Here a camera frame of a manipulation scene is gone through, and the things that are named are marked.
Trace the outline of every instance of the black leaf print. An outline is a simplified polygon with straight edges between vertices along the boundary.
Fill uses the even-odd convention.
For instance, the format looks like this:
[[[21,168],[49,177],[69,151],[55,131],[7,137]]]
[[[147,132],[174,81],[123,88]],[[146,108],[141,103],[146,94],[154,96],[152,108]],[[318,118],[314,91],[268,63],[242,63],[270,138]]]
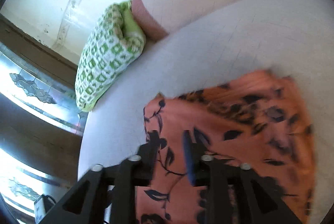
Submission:
[[[205,210],[200,211],[196,217],[198,224],[205,224]]]
[[[284,110],[277,106],[271,106],[266,111],[266,115],[271,118],[272,121],[278,123],[285,120]]]
[[[183,94],[183,95],[179,96],[179,99],[187,99],[187,94]]]
[[[197,95],[202,95],[203,92],[204,92],[204,90],[202,89],[202,90],[197,90],[195,93],[196,93]]]
[[[256,103],[253,103],[251,106],[250,106],[250,109],[255,111],[258,109],[258,105]]]
[[[154,139],[159,139],[159,133],[157,130],[153,130],[151,132],[148,132],[148,136],[154,137]]]
[[[167,140],[165,138],[160,138],[160,149],[164,149],[167,146]]]
[[[292,181],[293,185],[298,184],[298,176],[296,171],[293,168],[288,168],[288,176],[290,177],[290,180]]]
[[[159,133],[161,133],[162,126],[163,126],[163,123],[162,123],[162,117],[161,117],[160,114],[157,114],[155,117],[156,117],[157,120],[158,120],[158,124],[159,124]]]
[[[312,125],[307,126],[305,128],[304,132],[305,132],[306,135],[312,134],[313,133],[313,127],[312,127]]]
[[[275,95],[276,95],[276,97],[278,97],[279,99],[281,99],[282,98],[282,89],[280,88],[280,89],[276,89],[275,90]]]
[[[290,149],[288,147],[283,147],[279,141],[275,140],[274,138],[272,138],[269,142],[268,145],[276,148],[281,155],[285,155],[287,153],[290,152]]]
[[[299,119],[299,114],[294,114],[292,117],[289,118],[288,124],[291,126]]]
[[[147,224],[165,224],[165,220],[157,215],[157,214],[151,214],[151,215],[142,215],[141,224],[147,223]]]
[[[229,83],[226,84],[222,84],[219,86],[220,88],[224,88],[224,89],[231,89],[231,85]]]
[[[244,100],[245,102],[247,102],[247,104],[255,103],[255,102],[258,101],[259,99],[263,99],[263,97],[260,96],[260,95],[253,95],[253,94],[250,94],[250,95],[247,95],[247,96],[244,96],[244,97],[243,97],[243,100]]]
[[[203,144],[206,148],[211,145],[209,137],[196,127],[194,127],[194,137],[197,144]]]
[[[204,200],[200,200],[200,201],[198,202],[198,205],[199,205],[200,207],[202,207],[202,208],[205,208],[205,207],[206,207],[206,202],[205,202]]]
[[[164,107],[166,106],[166,103],[165,103],[165,100],[164,100],[164,99],[162,99],[161,101],[159,101],[159,106],[160,106],[161,108],[164,108]]]
[[[165,161],[165,166],[169,166],[174,162],[174,152],[170,147],[168,147],[167,155],[166,155],[166,161]]]
[[[232,113],[237,113],[241,110],[241,104],[233,104],[230,108]]]
[[[202,97],[202,96],[198,96],[198,101],[201,103],[206,103],[207,101]]]
[[[254,123],[254,116],[251,116],[249,118],[246,119],[235,119],[237,122],[242,123],[242,124],[246,124],[246,125],[252,125]]]
[[[230,130],[224,133],[224,141],[236,139],[239,135],[241,135],[243,131],[238,130]]]
[[[291,151],[291,159],[297,163],[298,162],[298,157],[296,154],[296,148],[295,148],[295,141],[293,137],[290,137],[290,151]]]
[[[253,127],[252,135],[257,135],[259,132],[262,132],[268,126],[267,123],[259,123]]]
[[[264,159],[263,160],[266,164],[271,164],[271,165],[276,165],[276,166],[279,166],[279,165],[285,165],[284,162],[282,161],[278,161],[278,160],[275,160],[275,159]]]
[[[155,200],[155,201],[164,201],[164,200],[168,200],[168,194],[163,194],[160,193],[156,190],[144,190],[144,192],[146,193],[146,195],[148,195],[151,199]]]

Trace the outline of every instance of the silver bolt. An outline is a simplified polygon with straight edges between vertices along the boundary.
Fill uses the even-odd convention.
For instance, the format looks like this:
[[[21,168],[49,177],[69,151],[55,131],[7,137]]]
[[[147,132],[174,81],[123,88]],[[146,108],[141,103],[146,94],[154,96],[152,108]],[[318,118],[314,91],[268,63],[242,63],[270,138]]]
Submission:
[[[131,162],[138,162],[140,161],[142,158],[139,155],[132,155],[131,157],[128,158],[129,161]]]
[[[103,169],[103,165],[101,165],[101,164],[96,164],[91,168],[91,170],[94,171],[94,172],[99,172],[102,169]]]
[[[211,156],[211,155],[202,155],[201,159],[204,162],[210,162],[210,161],[213,160],[213,156]]]
[[[251,165],[250,165],[249,163],[242,163],[242,164],[240,165],[240,168],[241,168],[242,170],[250,170],[252,167],[251,167]]]

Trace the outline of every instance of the white bed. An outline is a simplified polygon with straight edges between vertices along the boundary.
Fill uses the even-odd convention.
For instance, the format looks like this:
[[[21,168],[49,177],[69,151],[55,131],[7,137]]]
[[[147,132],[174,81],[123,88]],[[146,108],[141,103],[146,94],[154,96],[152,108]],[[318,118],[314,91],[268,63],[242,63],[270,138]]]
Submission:
[[[292,75],[315,125],[318,159],[309,223],[334,202],[334,1],[241,0],[182,28],[143,55],[98,101],[83,135],[78,175],[119,163],[145,142],[143,107],[255,69]]]

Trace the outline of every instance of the cable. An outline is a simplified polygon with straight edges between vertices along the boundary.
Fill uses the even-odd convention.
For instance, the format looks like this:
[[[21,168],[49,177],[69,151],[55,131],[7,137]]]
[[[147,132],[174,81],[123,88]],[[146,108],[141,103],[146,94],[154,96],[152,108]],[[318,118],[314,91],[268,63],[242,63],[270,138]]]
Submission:
[[[47,198],[49,198],[50,200],[52,200],[54,204],[57,203],[56,200],[55,200],[53,197],[51,197],[50,195],[45,195],[45,196],[46,196]]]

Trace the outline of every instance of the tiled floor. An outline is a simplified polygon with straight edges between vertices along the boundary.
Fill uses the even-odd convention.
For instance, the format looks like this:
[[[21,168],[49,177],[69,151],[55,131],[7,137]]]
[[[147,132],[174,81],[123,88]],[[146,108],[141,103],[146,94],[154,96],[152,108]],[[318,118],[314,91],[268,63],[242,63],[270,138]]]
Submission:
[[[79,175],[95,163],[117,164],[145,142],[142,109],[158,92],[173,98],[272,69],[296,80],[314,121],[309,223],[319,224],[334,202],[333,8],[332,0],[242,0],[147,45],[90,113]]]
[[[0,43],[0,92],[34,113],[39,118],[50,122],[74,134],[83,135],[88,113],[81,112],[76,106],[75,92],[46,74],[29,65],[27,62]],[[15,85],[10,74],[21,76],[27,85],[34,82],[36,86],[48,93],[56,102],[50,104],[40,101],[37,97],[28,96],[24,89]]]

